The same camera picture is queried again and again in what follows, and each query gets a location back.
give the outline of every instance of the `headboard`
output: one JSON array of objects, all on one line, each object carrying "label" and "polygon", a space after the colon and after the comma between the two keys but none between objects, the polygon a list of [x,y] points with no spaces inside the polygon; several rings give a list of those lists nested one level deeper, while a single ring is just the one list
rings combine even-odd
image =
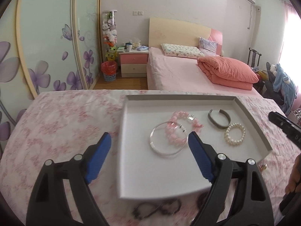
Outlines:
[{"label": "headboard", "polygon": [[217,41],[216,54],[221,54],[223,34],[220,31],[174,19],[150,18],[149,47],[161,48],[162,43],[198,47],[199,37]]}]

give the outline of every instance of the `pink curtain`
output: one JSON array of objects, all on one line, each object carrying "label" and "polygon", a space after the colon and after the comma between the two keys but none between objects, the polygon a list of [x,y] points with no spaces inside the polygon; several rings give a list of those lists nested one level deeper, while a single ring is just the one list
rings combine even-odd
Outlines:
[{"label": "pink curtain", "polygon": [[284,4],[286,25],[279,63],[297,87],[298,97],[292,107],[296,110],[301,108],[301,19],[291,4]]}]

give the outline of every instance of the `hand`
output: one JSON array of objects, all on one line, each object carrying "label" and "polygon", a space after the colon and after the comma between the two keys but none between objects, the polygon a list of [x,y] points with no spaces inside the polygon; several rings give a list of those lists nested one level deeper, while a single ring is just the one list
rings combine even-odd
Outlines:
[{"label": "hand", "polygon": [[295,164],[293,166],[292,173],[290,174],[290,179],[288,181],[288,185],[285,187],[285,193],[289,194],[290,192],[301,192],[301,184],[299,184],[296,188],[297,182],[299,182],[301,175],[300,172],[298,171],[298,166],[300,163],[300,157],[301,155],[298,155]]}]

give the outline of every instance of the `wooden floor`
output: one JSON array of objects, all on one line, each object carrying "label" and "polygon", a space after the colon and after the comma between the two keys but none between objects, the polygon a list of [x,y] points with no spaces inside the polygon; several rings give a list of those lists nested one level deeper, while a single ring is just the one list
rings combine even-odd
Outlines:
[{"label": "wooden floor", "polygon": [[125,90],[147,90],[146,77],[121,77],[121,73],[118,72],[116,80],[112,82],[106,82],[101,74],[94,89],[125,89]]}]

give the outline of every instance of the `tablecloth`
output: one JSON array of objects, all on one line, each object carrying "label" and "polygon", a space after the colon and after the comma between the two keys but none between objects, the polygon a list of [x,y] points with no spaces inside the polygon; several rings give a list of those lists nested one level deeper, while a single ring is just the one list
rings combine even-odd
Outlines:
[{"label": "tablecloth", "polygon": [[[0,163],[0,191],[22,222],[25,222],[31,190],[43,163],[47,159],[55,162],[68,161],[75,154],[83,153],[88,146],[97,143],[104,132],[109,132],[112,136],[111,150],[97,179],[89,185],[108,223],[112,226],[189,225],[198,212],[198,194],[181,196],[181,210],[173,216],[157,213],[142,221],[135,220],[132,216],[137,201],[121,200],[117,196],[117,137],[124,98],[132,94],[192,93],[80,90],[43,92],[33,101],[14,129]],[[262,175],[276,214],[299,150],[278,127],[269,122],[270,111],[282,113],[273,100],[238,98],[252,114],[273,148],[262,161],[268,166]],[[67,182],[64,185],[72,216],[81,221],[72,200],[70,186]],[[231,195],[227,197],[226,207],[230,204]],[[225,211],[221,217],[226,217],[226,213]]]}]

